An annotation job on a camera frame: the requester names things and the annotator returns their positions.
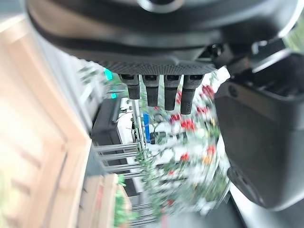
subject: wooden planter box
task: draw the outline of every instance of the wooden planter box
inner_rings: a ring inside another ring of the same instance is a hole
[[[1,23],[0,227],[76,227],[90,145],[24,17]]]
[[[130,212],[130,200],[124,188],[117,183],[117,174],[87,179],[80,203],[78,228],[113,228],[117,188],[124,194],[126,213]],[[120,228],[128,228],[128,224],[122,224]]]

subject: blue object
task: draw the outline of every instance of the blue object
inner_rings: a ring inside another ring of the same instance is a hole
[[[105,78],[109,81],[113,79],[112,72],[108,69],[104,69]]]
[[[143,123],[144,123],[147,143],[150,143],[151,140],[150,140],[149,114],[148,113],[143,114]]]

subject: green plant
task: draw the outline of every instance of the green plant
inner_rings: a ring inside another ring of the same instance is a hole
[[[118,184],[125,187],[124,176],[118,176]],[[116,191],[115,209],[114,209],[114,228],[119,227],[125,222],[132,221],[138,217],[137,213],[127,212],[125,210],[125,198],[120,188]]]

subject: mesh grille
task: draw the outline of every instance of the mesh grille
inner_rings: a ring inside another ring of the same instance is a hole
[[[215,70],[213,65],[201,63],[191,64],[150,64],[150,63],[130,63],[115,61],[96,61],[103,67],[119,74],[140,74],[140,75],[203,75]]]

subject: orange flower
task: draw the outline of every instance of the orange flower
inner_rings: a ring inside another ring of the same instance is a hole
[[[212,157],[211,156],[202,156],[202,162],[206,165],[210,165],[212,163]]]

